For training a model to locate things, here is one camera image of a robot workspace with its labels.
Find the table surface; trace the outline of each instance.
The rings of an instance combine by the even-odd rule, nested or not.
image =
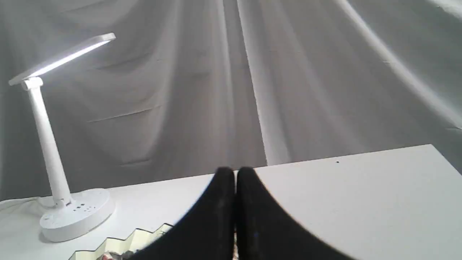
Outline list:
[[[268,190],[306,229],[364,260],[462,259],[462,176],[432,146],[257,168]],[[37,202],[0,211],[6,259],[67,260],[106,237],[175,224],[211,175],[109,189],[114,214],[71,241],[47,242]]]

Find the gray fabric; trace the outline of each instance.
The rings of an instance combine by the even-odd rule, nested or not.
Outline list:
[[[424,143],[462,170],[462,26],[429,2],[0,0],[0,23],[0,200],[50,194],[7,81],[110,31],[43,76],[72,191]]]

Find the lamp arm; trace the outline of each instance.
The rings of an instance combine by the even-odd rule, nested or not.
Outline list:
[[[28,78],[22,82],[23,88],[29,94],[53,200],[57,208],[63,208],[72,202],[72,198],[40,91],[42,85],[43,81],[39,77]]]

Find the white desk lamp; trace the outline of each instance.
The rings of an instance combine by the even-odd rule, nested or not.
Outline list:
[[[50,241],[66,241],[88,233],[112,214],[115,203],[111,200],[109,191],[105,189],[91,189],[71,196],[40,92],[43,81],[39,76],[115,38],[114,33],[90,38],[9,81],[11,86],[21,83],[23,89],[29,93],[32,104],[48,180],[55,202],[54,207],[40,219],[43,235]]]

